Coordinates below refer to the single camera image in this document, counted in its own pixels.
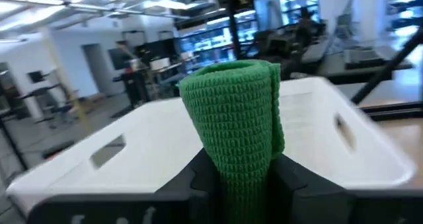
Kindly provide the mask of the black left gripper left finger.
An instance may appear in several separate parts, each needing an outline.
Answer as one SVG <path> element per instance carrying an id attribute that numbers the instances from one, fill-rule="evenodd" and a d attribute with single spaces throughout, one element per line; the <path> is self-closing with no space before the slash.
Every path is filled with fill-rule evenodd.
<path id="1" fill-rule="evenodd" d="M 216 224 L 221 222 L 221 186 L 219 173 L 204 149 L 158 193 L 187 194 L 190 222 Z"/>

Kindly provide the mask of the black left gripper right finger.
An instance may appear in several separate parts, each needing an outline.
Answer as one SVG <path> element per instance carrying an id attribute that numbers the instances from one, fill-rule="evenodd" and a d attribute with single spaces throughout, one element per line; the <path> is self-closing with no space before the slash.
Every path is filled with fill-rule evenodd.
<path id="1" fill-rule="evenodd" d="M 310 171 L 285 155 L 268 171 L 268 222 L 346 224 L 350 197 L 341 186 Z"/>

